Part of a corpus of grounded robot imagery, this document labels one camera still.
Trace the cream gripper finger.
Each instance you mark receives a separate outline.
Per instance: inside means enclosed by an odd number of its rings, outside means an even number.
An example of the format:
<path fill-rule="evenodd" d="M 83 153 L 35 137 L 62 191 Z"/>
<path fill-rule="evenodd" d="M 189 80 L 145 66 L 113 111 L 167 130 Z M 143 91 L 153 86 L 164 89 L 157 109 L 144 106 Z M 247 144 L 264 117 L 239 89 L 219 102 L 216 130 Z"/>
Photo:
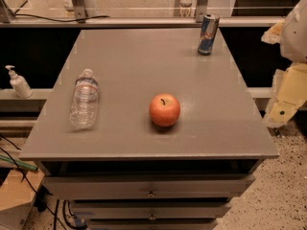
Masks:
<path fill-rule="evenodd" d="M 263 122 L 271 128 L 285 126 L 306 102 L 307 64 L 292 63 L 285 71 L 277 69 Z"/>
<path fill-rule="evenodd" d="M 282 39 L 284 21 L 279 21 L 265 31 L 261 37 L 261 40 L 268 44 L 280 43 Z"/>

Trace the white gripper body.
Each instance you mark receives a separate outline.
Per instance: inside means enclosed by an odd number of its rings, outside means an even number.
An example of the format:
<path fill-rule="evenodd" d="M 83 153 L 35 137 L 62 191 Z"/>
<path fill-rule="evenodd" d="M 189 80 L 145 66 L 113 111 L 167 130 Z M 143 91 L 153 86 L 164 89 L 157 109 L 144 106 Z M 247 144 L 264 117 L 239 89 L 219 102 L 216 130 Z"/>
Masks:
<path fill-rule="evenodd" d="M 280 50 L 292 62 L 307 62 L 307 0 L 300 0 L 285 18 Z"/>

